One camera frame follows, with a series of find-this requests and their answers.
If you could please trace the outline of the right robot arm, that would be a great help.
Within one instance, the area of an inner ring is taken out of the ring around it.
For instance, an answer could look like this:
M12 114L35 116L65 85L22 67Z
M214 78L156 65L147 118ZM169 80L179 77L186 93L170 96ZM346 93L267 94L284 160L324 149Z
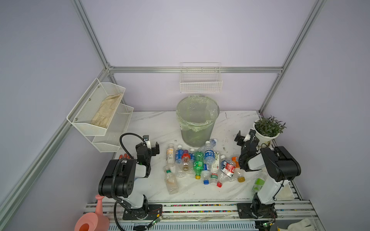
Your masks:
M278 193L301 174L301 167L283 146L258 149L256 131L247 136L237 133L234 141L241 147L239 167L246 172L267 170L267 179L261 190L254 194L251 203L238 203L240 218L276 218L275 202Z

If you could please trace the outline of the green white label bottle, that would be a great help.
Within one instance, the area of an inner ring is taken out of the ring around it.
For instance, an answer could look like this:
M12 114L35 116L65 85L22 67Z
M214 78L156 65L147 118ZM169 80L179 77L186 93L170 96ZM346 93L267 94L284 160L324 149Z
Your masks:
M220 165L219 153L215 152L215 161L211 165L210 184L216 185L218 183L218 172Z

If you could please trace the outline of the red label clear bottle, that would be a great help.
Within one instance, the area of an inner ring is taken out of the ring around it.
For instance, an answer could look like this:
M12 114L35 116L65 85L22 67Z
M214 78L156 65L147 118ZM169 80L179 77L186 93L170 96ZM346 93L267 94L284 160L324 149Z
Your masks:
M230 181L234 175L236 164L232 159L225 155L220 156L217 186L221 188L226 182Z

